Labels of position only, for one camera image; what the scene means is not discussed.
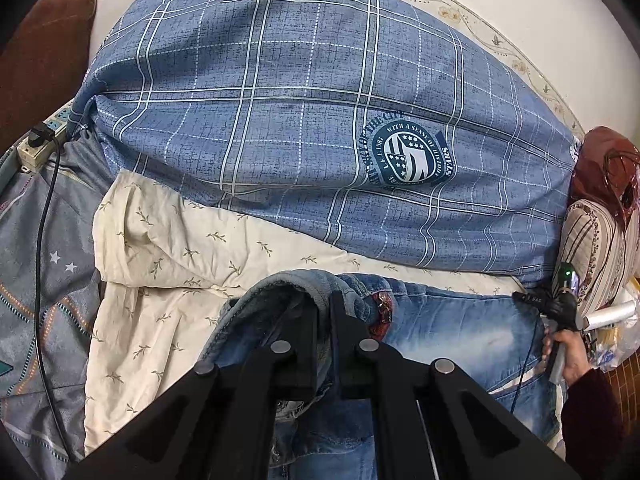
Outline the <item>right hand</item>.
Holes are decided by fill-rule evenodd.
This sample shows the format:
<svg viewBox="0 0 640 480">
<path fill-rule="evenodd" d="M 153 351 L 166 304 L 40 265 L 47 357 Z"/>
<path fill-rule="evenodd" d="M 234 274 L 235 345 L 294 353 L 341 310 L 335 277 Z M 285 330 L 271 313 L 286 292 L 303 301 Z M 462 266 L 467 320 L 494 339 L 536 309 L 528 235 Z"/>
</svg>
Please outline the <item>right hand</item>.
<svg viewBox="0 0 640 480">
<path fill-rule="evenodd" d="M 542 347 L 542 360 L 548 362 L 552 347 L 555 342 L 565 349 L 565 364 L 562 376 L 567 387 L 574 385 L 582 376 L 592 370 L 588 360 L 586 347 L 582 340 L 582 335 L 571 330 L 559 330 L 550 334 L 548 330 L 544 332 L 544 346 Z"/>
</svg>

